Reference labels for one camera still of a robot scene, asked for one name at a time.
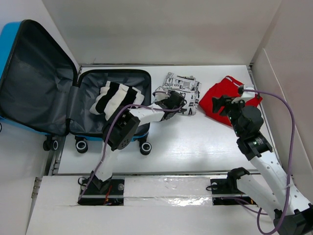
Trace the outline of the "red polo shirt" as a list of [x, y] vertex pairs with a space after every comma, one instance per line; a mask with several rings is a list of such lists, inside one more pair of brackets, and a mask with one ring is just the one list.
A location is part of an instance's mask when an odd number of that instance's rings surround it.
[[228, 116], [221, 116], [224, 106], [220, 106], [215, 113], [214, 108], [218, 108], [218, 103], [213, 101], [213, 98], [220, 99], [223, 95], [230, 98], [240, 97], [238, 89], [244, 84], [234, 77], [227, 75], [219, 83], [213, 85], [200, 100], [199, 105], [205, 111], [205, 114], [217, 122], [233, 127], [232, 122]]

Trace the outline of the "newspaper print garment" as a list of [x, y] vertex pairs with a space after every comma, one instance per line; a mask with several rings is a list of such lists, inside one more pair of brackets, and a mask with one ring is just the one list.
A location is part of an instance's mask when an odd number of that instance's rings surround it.
[[200, 101], [201, 82], [197, 81], [194, 76], [181, 76], [168, 72], [161, 86], [168, 91], [168, 94], [169, 91], [176, 91], [183, 95], [187, 101], [184, 106], [187, 111], [182, 115], [193, 116], [196, 114]]

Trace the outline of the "black and white striped garment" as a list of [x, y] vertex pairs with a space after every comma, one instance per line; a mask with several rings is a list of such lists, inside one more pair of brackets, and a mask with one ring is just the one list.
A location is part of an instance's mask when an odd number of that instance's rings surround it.
[[141, 105], [144, 98], [142, 92], [135, 87], [107, 81], [89, 111], [94, 115], [104, 114], [105, 119], [109, 120], [120, 106]]

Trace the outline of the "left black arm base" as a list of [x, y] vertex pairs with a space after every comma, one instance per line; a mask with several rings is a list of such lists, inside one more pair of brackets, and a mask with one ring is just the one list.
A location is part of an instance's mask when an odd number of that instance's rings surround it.
[[81, 206], [123, 206], [125, 179], [111, 179], [104, 190], [91, 183], [78, 199]]

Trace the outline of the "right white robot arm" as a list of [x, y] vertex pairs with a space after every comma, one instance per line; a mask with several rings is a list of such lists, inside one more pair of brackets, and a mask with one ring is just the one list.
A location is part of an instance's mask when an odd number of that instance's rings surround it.
[[280, 235], [305, 235], [313, 230], [313, 204], [293, 184], [283, 170], [272, 146], [260, 132], [264, 123], [257, 107], [246, 105], [240, 97], [223, 95], [212, 99], [214, 113], [226, 116], [237, 136], [239, 150], [259, 171], [269, 186], [266, 189], [243, 167], [228, 172], [230, 192], [248, 195], [271, 218]]

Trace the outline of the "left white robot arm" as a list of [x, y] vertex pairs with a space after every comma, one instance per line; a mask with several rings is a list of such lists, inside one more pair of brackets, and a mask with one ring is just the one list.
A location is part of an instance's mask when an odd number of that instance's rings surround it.
[[155, 102], [148, 106], [131, 103], [114, 108], [103, 128], [101, 157], [90, 173], [86, 188], [91, 184], [98, 194], [106, 193], [110, 187], [117, 155], [130, 143], [137, 129], [151, 122], [169, 120], [176, 113], [185, 111], [186, 103], [184, 97], [176, 91], [168, 94], [158, 91]]

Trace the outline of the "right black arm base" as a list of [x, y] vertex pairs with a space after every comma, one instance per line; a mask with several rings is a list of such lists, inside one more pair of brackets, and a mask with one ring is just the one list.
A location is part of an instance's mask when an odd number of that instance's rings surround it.
[[213, 206], [257, 205], [249, 196], [230, 186], [226, 178], [210, 179], [205, 189], [212, 194]]

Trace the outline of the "blue hard-shell suitcase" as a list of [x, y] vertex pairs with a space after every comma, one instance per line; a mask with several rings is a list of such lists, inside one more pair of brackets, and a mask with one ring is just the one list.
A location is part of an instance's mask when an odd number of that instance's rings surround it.
[[136, 69], [93, 69], [78, 74], [74, 62], [34, 20], [7, 23], [0, 34], [0, 116], [46, 136], [43, 148], [56, 150], [56, 138], [73, 134], [82, 152], [100, 141], [103, 115], [90, 108], [110, 82], [133, 86], [151, 103], [151, 76]]

